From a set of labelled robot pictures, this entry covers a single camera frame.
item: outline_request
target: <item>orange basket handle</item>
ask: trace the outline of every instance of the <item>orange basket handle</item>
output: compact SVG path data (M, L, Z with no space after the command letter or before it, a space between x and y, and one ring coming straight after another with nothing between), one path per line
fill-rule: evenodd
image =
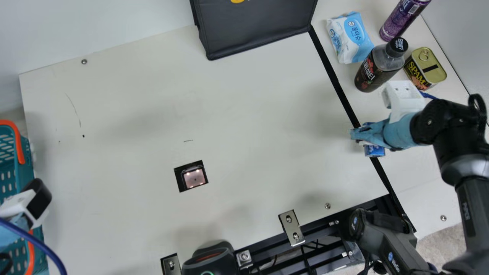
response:
M6 120L6 119L0 119L0 125L9 126L10 128L12 128L14 130L15 149L17 150L17 157L19 158L19 163L21 165L24 165L25 164L25 158L24 158L24 151L22 150L21 134L19 132L19 129L17 128L15 123L13 123L10 120Z

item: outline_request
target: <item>bottle cap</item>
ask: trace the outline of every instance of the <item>bottle cap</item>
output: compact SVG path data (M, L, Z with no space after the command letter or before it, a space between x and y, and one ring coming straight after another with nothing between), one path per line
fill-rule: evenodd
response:
M407 52L409 44L402 37L394 37L391 42L385 46L385 51L392 57L401 57Z

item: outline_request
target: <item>purple can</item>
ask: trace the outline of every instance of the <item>purple can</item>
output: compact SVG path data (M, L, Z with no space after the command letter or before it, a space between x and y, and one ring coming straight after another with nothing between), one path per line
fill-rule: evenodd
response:
M380 37L389 42L401 36L431 0L401 0L380 29Z

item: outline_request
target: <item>blue cable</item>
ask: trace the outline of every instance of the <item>blue cable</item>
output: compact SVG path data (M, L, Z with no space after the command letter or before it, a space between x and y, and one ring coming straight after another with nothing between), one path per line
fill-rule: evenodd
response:
M61 259L56 255L56 253L51 250L51 248L47 247L42 241L40 241L38 238L34 237L33 235L29 234L28 232L24 231L23 229L19 228L18 226L0 218L0 226L3 226L7 228L8 230L14 232L15 234L19 235L20 237L26 239L30 243L32 243L35 247L38 249L42 250L44 254L48 255L49 258L56 264L58 267L58 270L60 271L61 275L68 275L66 272L65 265L61 261Z
M433 96L433 95L430 95L428 93L425 93L425 92L422 92L420 91L420 94L424 97L424 98L430 98L430 99L439 99L437 98L436 96Z

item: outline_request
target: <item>gray floor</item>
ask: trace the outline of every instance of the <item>gray floor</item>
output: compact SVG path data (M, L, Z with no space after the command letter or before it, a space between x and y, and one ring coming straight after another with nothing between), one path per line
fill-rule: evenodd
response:
M442 270L444 263L465 252L464 229L462 224L433 233L418 242L416 250L423 258L434 264L438 271ZM328 275L357 275L363 270L363 265L348 267Z

